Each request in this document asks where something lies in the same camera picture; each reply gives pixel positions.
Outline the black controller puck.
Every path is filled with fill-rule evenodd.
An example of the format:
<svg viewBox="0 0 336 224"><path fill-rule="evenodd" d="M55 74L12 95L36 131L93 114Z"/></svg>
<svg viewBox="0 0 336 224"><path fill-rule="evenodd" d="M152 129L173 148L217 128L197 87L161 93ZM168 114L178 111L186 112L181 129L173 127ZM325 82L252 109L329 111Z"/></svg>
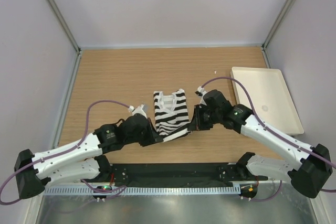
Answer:
<svg viewBox="0 0 336 224"><path fill-rule="evenodd" d="M112 187L103 185L97 186L93 192L93 198L96 200L105 200L106 197L111 193Z"/></svg>
<svg viewBox="0 0 336 224"><path fill-rule="evenodd" d="M240 186L240 198L247 198L248 200L252 200L258 192L258 186L253 184L247 184Z"/></svg>

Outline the aluminium frame post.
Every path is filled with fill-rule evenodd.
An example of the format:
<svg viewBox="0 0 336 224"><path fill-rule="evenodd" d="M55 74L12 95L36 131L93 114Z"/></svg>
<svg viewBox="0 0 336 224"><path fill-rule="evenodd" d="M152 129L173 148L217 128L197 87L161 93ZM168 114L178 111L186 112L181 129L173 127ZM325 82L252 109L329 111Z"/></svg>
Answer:
<svg viewBox="0 0 336 224"><path fill-rule="evenodd" d="M57 19L59 25L61 26L62 30L66 34L69 42L71 43L72 47L76 51L77 54L80 54L81 48L79 47L78 43L76 42L76 39L74 38L67 22L65 21L57 3L55 0L46 0L47 4L49 5L51 11L53 12L55 18Z"/></svg>
<svg viewBox="0 0 336 224"><path fill-rule="evenodd" d="M296 0L285 0L279 14L277 15L263 45L262 45L262 49L263 51L265 51L267 49L267 47L269 46L269 44L271 43L274 35L276 34L277 30L279 29L280 25L282 24L282 22L284 21L284 19L286 18L287 14L289 13L289 11L291 10L293 4L295 3Z"/></svg>

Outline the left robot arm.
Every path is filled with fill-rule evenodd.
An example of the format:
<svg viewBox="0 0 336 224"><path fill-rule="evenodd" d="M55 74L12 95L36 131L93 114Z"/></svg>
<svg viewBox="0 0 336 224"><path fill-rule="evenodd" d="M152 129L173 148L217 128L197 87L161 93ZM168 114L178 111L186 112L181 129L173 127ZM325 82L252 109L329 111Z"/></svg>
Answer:
<svg viewBox="0 0 336 224"><path fill-rule="evenodd" d="M42 193L53 184L85 179L106 182L112 174L106 153L139 143L145 147L163 142L150 119L135 114L115 124L104 124L85 139L32 153L26 149L18 155L14 171L20 199Z"/></svg>

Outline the right black controller puck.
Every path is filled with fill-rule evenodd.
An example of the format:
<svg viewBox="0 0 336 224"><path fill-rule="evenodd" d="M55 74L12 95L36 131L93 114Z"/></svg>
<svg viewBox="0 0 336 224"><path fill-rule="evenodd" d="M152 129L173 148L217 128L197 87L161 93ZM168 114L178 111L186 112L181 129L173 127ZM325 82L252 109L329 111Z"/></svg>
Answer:
<svg viewBox="0 0 336 224"><path fill-rule="evenodd" d="M240 186L240 198L247 198L248 200L252 200L258 192L258 186L253 184L247 184Z"/></svg>

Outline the black white striped tank top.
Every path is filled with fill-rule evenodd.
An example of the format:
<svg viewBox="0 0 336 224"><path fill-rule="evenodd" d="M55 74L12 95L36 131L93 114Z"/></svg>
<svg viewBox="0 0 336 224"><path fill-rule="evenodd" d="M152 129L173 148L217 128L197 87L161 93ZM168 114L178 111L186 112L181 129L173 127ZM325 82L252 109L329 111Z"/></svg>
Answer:
<svg viewBox="0 0 336 224"><path fill-rule="evenodd" d="M183 89L178 89L171 94L162 91L153 93L155 128L164 142L190 134L190 124L186 95Z"/></svg>

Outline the left black controller puck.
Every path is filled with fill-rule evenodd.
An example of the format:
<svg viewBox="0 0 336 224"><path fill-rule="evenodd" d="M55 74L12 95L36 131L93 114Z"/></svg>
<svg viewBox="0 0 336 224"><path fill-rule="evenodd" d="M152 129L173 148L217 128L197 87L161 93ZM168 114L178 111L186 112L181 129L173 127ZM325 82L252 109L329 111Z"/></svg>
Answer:
<svg viewBox="0 0 336 224"><path fill-rule="evenodd" d="M111 193L112 187L103 185L97 186L93 192L93 198L96 200L105 200L106 197Z"/></svg>

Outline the cream plastic tray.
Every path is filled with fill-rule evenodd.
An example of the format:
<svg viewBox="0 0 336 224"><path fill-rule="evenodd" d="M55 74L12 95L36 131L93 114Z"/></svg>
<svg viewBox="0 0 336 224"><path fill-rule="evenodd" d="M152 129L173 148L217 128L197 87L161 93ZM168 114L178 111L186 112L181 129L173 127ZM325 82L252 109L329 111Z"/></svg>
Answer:
<svg viewBox="0 0 336 224"><path fill-rule="evenodd" d="M258 116L266 123L288 135L304 133L279 69L232 67L230 76L248 91Z"/></svg>

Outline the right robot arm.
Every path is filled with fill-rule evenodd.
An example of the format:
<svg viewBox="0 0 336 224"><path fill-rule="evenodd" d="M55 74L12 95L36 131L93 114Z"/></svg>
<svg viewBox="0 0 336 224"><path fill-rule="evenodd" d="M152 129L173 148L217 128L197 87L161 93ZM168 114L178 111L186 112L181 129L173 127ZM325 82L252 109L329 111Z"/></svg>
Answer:
<svg viewBox="0 0 336 224"><path fill-rule="evenodd" d="M201 101L194 107L189 131L210 130L215 124L221 124L267 146L282 158L245 153L236 167L238 177L248 180L255 175L282 180L308 198L316 198L322 191L332 175L330 153L325 146L311 146L279 131L262 121L249 107L231 105L218 90L206 92L199 88L196 94Z"/></svg>

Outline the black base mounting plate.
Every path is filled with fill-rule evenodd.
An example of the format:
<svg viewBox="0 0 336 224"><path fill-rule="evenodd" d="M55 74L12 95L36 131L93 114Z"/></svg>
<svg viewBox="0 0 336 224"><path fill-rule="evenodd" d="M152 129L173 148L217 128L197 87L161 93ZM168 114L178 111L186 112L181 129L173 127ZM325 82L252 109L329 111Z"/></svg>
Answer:
<svg viewBox="0 0 336 224"><path fill-rule="evenodd" d="M255 180L246 168L229 163L113 164L116 186L140 188L228 187Z"/></svg>

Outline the left aluminium frame post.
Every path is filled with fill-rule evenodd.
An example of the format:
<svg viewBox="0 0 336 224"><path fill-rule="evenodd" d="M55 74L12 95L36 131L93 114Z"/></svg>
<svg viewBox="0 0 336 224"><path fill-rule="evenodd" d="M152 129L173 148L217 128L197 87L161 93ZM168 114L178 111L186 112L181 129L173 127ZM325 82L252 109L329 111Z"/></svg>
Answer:
<svg viewBox="0 0 336 224"><path fill-rule="evenodd" d="M74 38L67 22L65 21L57 3L55 0L46 0L47 4L49 5L51 11L53 12L55 18L57 19L59 25L61 26L62 30L66 34L69 42L71 43L72 47L76 51L77 54L80 54L81 48L79 47L78 43L76 42L76 39Z"/></svg>

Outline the right aluminium frame post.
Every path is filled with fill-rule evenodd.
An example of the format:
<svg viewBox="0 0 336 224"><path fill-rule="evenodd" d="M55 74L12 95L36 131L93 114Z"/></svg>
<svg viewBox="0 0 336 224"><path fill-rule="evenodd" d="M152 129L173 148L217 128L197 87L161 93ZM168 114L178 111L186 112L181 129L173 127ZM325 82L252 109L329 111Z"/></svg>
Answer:
<svg viewBox="0 0 336 224"><path fill-rule="evenodd" d="M284 21L284 19L286 18L287 14L289 13L289 11L291 10L293 4L295 3L296 0L285 0L279 14L277 15L263 45L262 45L262 49L263 51L265 51L267 49L267 47L269 46L269 44L271 43L274 35L276 34L277 30L279 29L280 25L282 24L282 22Z"/></svg>

